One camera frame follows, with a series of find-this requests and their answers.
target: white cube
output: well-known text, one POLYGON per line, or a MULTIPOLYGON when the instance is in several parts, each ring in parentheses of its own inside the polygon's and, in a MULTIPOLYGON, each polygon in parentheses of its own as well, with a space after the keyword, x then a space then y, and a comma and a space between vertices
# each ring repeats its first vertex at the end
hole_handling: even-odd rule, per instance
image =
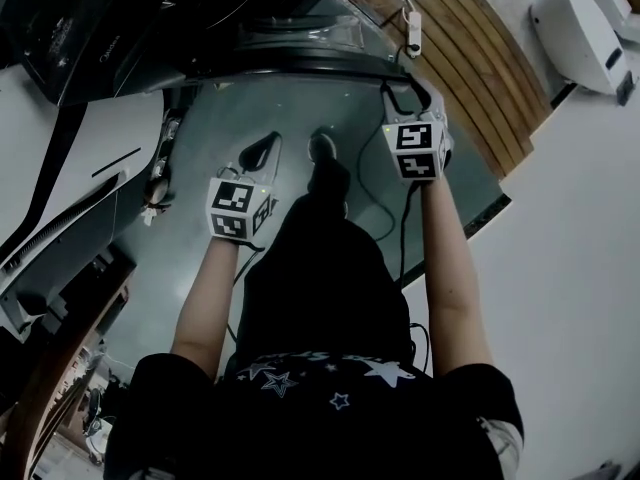
POLYGON ((447 140, 443 123, 416 121, 386 124, 382 131, 402 179, 437 180, 444 175, 447 140))
POLYGON ((271 215, 271 187, 212 178, 206 214, 212 236, 251 242, 271 215))

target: foot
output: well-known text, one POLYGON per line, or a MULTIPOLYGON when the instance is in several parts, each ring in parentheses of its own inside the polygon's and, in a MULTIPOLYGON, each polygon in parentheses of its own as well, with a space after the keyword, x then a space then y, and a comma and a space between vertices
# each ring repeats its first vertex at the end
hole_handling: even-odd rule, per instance
POLYGON ((338 157, 336 145, 326 133, 315 133, 309 139, 307 151, 309 160, 314 164, 317 164, 323 158, 333 158, 335 160, 338 157))

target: shirt sleeve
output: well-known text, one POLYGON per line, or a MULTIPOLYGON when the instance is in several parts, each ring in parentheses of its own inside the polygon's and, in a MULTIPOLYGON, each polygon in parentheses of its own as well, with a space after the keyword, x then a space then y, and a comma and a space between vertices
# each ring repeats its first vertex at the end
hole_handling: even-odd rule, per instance
POLYGON ((511 381, 497 368, 472 364, 438 379, 447 396, 475 416, 495 450, 502 476, 515 479, 524 446, 524 425, 511 381))
POLYGON ((198 436, 212 395, 211 380, 188 359, 158 354, 140 361, 109 437, 105 480, 154 469, 190 478, 182 468, 195 465, 202 451, 198 436))

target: black appliance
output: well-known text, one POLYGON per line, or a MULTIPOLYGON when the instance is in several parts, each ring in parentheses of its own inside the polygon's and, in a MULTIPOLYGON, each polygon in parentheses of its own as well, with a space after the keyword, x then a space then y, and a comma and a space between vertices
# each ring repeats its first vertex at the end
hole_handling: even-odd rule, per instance
POLYGON ((62 107, 193 78, 236 45, 248 18, 303 15, 318 0, 7 0, 15 58, 62 107), (127 89, 129 79, 135 89, 127 89))

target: black pants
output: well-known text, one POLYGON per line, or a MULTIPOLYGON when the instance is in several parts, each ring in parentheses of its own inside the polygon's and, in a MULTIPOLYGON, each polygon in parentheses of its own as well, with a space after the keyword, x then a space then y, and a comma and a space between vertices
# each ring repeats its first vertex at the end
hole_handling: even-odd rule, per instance
POLYGON ((404 296, 375 241, 344 218, 349 173, 327 159, 308 189, 247 274, 237 366, 304 351, 410 362, 404 296))

